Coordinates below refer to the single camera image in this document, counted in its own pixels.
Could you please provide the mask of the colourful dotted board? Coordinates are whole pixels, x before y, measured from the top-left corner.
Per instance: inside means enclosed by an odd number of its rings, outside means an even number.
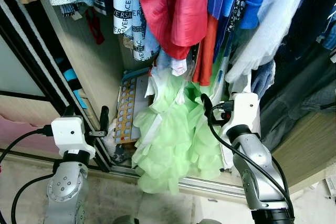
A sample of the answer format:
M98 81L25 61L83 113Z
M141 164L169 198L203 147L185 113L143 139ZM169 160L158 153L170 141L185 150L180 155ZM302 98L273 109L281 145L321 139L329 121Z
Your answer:
M133 120L149 106L149 98L145 97L148 80L149 68L128 71L122 76L113 133L116 144L133 143L141 137L141 131L133 125Z

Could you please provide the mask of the blue black striped cloth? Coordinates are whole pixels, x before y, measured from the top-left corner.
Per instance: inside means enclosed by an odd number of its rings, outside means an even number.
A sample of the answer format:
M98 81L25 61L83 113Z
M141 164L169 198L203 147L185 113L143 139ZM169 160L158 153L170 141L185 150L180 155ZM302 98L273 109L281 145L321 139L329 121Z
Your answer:
M67 80L70 89L74 92L75 98L82 109L89 109L86 102L81 97L82 85L70 62L66 58L55 58L55 63L57 63L58 69L62 73L64 79Z

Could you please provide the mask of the white pink cloth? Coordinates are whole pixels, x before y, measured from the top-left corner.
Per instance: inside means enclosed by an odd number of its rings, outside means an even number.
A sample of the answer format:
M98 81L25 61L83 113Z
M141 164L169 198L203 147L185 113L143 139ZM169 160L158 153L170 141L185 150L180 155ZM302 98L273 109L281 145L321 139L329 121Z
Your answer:
M188 71L187 59L170 58L170 70L173 76L181 76Z

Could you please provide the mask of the green ruffled dress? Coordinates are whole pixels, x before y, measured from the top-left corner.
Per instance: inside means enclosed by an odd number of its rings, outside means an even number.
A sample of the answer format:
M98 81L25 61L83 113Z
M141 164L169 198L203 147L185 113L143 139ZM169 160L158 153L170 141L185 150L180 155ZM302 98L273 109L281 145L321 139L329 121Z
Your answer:
M175 76L170 70L151 70L153 103L137 114L133 125L141 131L131 162L145 193L177 193L187 176L214 180L221 175L220 142L209 130L202 94L211 87Z

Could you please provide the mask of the blue-grey cloth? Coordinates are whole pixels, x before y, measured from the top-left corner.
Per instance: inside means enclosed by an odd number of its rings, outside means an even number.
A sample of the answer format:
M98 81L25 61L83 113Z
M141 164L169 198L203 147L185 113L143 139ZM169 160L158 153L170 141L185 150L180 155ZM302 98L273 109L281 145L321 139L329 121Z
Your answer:
M251 84L251 90L253 93L258 95L259 99L261 99L268 88L273 85L275 73L276 63L274 60L257 68Z

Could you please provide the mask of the orange garment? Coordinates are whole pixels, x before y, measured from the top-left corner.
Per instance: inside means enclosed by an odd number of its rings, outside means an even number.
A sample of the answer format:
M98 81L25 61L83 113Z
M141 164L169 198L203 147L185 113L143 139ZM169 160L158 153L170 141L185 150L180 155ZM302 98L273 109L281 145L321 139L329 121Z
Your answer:
M207 31L198 49L195 71L192 77L192 82L199 83L201 87L208 87L211 84L217 25L218 20L212 15L208 15Z

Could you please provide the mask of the wooden wardrobe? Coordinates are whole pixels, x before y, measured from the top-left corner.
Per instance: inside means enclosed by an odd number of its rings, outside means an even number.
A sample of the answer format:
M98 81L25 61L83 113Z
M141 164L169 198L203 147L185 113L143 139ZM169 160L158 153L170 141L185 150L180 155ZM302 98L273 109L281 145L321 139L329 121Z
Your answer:
M38 0L27 6L41 37L50 52L50 63L57 58L69 61L81 83L87 108L74 101L77 113L84 116L86 125L101 128L101 108L107 106L114 119L125 61L132 53L118 35L110 31L110 16L99 16L104 40L96 44L85 18L65 18L60 9L48 0ZM303 116L285 140L273 152L283 168L292 192L296 192L336 175L334 147L335 114L309 113Z

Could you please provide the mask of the black-framed sliding door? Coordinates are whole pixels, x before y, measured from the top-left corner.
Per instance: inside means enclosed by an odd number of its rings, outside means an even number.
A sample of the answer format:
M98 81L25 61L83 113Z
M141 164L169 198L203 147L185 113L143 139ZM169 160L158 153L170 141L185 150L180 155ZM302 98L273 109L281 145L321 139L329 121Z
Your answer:
M0 152L16 138L62 116L77 100L57 63L50 63L49 49L31 18L29 4L0 0ZM65 18L85 18L94 41L101 44L104 37L99 16L93 8L82 6ZM86 130L94 130L74 107Z

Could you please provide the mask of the dark grey garment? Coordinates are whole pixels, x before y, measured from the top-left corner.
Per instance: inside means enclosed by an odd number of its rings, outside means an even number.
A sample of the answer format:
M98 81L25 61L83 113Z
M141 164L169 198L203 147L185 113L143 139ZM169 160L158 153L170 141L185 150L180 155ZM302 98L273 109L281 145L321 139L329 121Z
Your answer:
M275 82L261 98L261 141L271 151L305 114L334 110L333 50L317 42L334 5L335 0L302 0L275 55Z

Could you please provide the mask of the grey left robot leg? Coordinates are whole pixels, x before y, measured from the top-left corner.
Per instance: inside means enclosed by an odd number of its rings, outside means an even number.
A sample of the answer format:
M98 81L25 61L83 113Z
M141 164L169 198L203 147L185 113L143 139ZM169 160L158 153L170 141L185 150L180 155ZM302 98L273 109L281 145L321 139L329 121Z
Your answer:
M122 215L115 218L111 224L139 224L139 219L132 215Z

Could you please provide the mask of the white sheer garment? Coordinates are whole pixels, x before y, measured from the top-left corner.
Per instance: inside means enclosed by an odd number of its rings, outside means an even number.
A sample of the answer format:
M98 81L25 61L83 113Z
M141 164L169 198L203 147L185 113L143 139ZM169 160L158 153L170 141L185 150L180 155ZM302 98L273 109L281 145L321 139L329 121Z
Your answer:
M301 0L263 0L258 12L259 25L250 40L237 50L226 82L235 82L273 59L292 23Z

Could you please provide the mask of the red garment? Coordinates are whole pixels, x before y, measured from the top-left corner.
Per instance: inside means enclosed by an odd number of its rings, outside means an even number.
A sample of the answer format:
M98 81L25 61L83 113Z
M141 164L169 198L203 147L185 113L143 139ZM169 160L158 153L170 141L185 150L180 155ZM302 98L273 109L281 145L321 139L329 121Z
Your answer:
M159 46L174 59L185 59L204 39L208 0L140 0L146 22Z

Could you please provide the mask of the white black lettered garment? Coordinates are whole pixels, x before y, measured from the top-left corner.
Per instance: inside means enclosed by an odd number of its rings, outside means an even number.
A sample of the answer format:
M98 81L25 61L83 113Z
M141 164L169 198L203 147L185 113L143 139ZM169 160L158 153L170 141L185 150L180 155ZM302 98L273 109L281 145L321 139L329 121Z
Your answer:
M133 57L147 61L159 54L160 47L149 30L140 0L113 0L115 34L123 34L132 41Z

